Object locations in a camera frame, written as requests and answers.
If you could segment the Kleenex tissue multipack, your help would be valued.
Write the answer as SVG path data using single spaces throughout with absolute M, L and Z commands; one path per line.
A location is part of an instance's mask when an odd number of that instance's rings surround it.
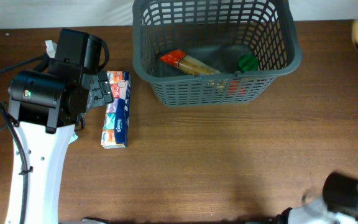
M 107 104 L 101 145 L 105 149 L 127 147 L 131 76 L 129 72 L 107 71 L 113 102 Z

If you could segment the teal tissue pocket pack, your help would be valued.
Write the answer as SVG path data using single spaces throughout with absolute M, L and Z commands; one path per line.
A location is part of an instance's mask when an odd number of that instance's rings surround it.
M 76 135 L 76 133 L 73 133 L 72 137 L 70 138 L 69 144 L 75 142 L 77 139 L 78 139 L 78 136 Z

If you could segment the spaghetti pasta package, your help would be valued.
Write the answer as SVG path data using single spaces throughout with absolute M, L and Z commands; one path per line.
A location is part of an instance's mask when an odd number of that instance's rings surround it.
M 203 63 L 202 61 L 189 56 L 184 51 L 180 49 L 172 50 L 171 52 L 163 55 L 160 57 L 160 61 L 163 63 L 170 65 L 172 67 L 175 67 L 176 69 L 179 69 L 185 74 L 188 75 L 221 75 L 222 72 L 219 70 L 216 70 L 215 68 Z M 208 81 L 208 86 L 213 86 L 216 89 L 216 93 L 224 93 L 224 90 L 227 86 L 227 92 L 229 94 L 235 94 L 236 88 L 239 87 L 240 82 L 233 81 L 230 82 L 228 85 L 227 80 L 214 82 L 214 81 Z

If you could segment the grey plastic mesh basket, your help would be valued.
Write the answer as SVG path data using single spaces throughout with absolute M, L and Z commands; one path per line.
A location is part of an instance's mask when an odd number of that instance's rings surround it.
M 132 13 L 134 70 L 169 107 L 248 103 L 301 63 L 288 1 L 135 0 Z M 188 75 L 160 61 L 176 49 L 222 74 Z M 238 71 L 243 55 L 256 56 L 259 69 Z M 207 85 L 223 80 L 240 82 L 235 94 Z

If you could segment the small green object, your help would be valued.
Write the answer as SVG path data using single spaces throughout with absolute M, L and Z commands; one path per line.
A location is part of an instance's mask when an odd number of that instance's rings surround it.
M 238 71 L 248 72 L 259 69 L 259 60 L 254 55 L 243 55 L 238 60 Z

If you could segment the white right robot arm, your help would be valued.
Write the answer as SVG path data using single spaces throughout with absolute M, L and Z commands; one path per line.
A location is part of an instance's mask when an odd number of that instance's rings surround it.
M 297 208 L 288 208 L 272 223 L 358 223 L 358 179 L 339 172 L 328 175 L 321 196 Z

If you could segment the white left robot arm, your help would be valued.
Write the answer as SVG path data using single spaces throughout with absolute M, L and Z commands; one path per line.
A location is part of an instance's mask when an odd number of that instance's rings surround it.
M 77 125 L 93 108 L 113 102 L 99 37 L 60 32 L 54 56 L 19 72 L 0 106 L 14 141 L 7 223 L 57 223 L 63 163 Z

